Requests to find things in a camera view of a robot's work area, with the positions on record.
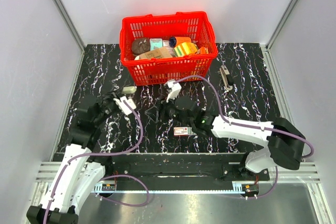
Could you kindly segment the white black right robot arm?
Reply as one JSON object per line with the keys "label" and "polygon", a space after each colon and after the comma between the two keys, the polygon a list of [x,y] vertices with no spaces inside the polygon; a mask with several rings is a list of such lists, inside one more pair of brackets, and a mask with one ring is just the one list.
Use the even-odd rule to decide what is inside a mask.
{"label": "white black right robot arm", "polygon": [[288,170],[300,167],[305,137],[285,118],[276,118],[273,122],[223,118],[200,108],[186,96],[175,100],[158,99],[145,115],[155,123],[176,120],[199,136],[234,138],[261,146],[260,150],[247,153],[240,163],[239,175],[245,180],[274,166]]}

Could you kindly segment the beige stapler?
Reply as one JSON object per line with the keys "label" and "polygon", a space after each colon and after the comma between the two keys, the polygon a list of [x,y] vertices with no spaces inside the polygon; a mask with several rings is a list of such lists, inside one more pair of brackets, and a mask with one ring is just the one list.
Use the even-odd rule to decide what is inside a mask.
{"label": "beige stapler", "polygon": [[122,94],[134,94],[137,90],[137,86],[127,86],[122,89]]}

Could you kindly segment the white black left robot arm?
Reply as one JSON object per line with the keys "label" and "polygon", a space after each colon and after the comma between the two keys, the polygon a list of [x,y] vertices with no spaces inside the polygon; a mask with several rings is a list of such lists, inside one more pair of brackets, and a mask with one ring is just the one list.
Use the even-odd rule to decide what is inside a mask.
{"label": "white black left robot arm", "polygon": [[121,111],[118,98],[109,92],[99,98],[88,95],[81,99],[59,170],[39,205],[27,211],[30,223],[78,223],[80,209],[98,177],[112,177],[111,159],[91,153],[101,135],[101,124]]}

